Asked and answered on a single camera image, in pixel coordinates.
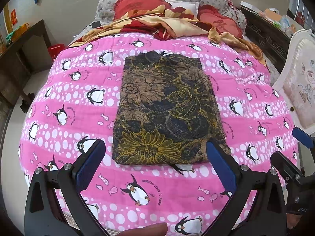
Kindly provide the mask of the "left hand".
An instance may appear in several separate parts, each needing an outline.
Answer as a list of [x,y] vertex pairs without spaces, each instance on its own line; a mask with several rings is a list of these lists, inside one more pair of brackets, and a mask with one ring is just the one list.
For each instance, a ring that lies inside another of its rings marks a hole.
[[165,236],[168,232],[166,223],[157,223],[144,228],[125,230],[117,236]]

